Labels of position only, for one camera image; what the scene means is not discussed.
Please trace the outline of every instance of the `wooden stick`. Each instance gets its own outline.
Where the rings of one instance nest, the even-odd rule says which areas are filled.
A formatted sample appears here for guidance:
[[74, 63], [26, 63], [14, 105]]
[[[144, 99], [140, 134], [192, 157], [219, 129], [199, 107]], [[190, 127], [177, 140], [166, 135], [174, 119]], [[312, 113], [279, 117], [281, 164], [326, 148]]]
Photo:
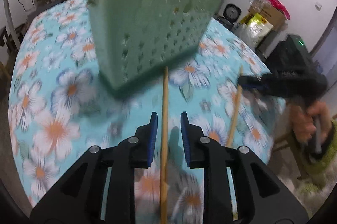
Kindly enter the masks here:
[[2, 70], [2, 72], [4, 73], [4, 75], [11, 81], [12, 77], [10, 76], [10, 74], [8, 73], [7, 69], [4, 67], [4, 65], [2, 64], [2, 62], [0, 61], [0, 70]]
[[[240, 67], [239, 76], [242, 74], [243, 67]], [[226, 147], [231, 147], [234, 138], [234, 131], [236, 128], [236, 123], [238, 122], [238, 114], [239, 114], [239, 107], [240, 107], [240, 99], [242, 94], [242, 87], [238, 85], [238, 90], [235, 97], [235, 108], [230, 120], [230, 130], [228, 132], [228, 139], [226, 143]]]
[[169, 69], [166, 66], [163, 81], [163, 106], [161, 116], [161, 154], [160, 154], [160, 224], [167, 223], [167, 134], [169, 114]]

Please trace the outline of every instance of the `green plastic basket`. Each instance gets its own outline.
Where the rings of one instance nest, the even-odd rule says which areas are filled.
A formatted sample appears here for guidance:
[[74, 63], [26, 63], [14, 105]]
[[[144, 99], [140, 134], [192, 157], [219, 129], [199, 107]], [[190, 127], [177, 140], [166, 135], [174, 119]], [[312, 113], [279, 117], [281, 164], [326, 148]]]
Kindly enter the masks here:
[[119, 92], [195, 52], [222, 0], [89, 0], [100, 73]]

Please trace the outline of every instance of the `cardboard box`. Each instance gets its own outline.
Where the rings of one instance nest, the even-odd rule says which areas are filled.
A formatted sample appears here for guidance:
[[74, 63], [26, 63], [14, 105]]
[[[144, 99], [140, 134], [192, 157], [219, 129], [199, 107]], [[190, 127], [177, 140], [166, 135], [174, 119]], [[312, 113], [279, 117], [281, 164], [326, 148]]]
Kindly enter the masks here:
[[[254, 11], [254, 9], [252, 8], [252, 6], [250, 6], [249, 10], [248, 10], [251, 14], [255, 14], [257, 13], [256, 11]], [[277, 10], [274, 7], [271, 8], [263, 8], [259, 14], [264, 17], [269, 23], [271, 23], [273, 25], [272, 30], [274, 31], [278, 31], [281, 26], [284, 24], [286, 18], [284, 17], [283, 13], [280, 12], [279, 10]]]

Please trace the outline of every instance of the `floral tablecloth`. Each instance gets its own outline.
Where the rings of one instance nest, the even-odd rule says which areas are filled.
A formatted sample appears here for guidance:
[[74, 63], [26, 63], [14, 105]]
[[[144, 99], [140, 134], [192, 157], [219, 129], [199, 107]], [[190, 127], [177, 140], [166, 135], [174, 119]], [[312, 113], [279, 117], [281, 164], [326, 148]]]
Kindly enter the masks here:
[[[212, 19], [198, 54], [170, 71], [168, 216], [201, 223], [203, 170], [189, 170], [180, 114], [224, 145], [240, 66], [244, 74], [268, 72], [235, 35]], [[34, 206], [58, 178], [96, 144], [117, 145], [158, 114], [154, 161], [135, 171], [137, 223], [158, 223], [162, 79], [123, 101], [109, 95], [98, 76], [86, 0], [69, 0], [37, 16], [19, 50], [8, 119], [12, 150], [24, 190]], [[246, 145], [265, 163], [274, 120], [283, 100], [244, 92], [233, 147]]]

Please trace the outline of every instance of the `human hand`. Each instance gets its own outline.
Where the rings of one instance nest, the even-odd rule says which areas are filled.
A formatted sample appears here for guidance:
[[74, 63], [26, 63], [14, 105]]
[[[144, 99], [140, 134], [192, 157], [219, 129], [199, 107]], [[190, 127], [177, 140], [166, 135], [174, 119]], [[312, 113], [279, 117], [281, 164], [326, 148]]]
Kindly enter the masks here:
[[316, 115], [319, 115], [320, 118], [321, 143], [324, 143], [332, 128], [330, 112], [326, 103], [315, 101], [305, 113], [298, 105], [290, 106], [290, 122], [298, 142], [307, 143], [316, 132], [312, 118]]

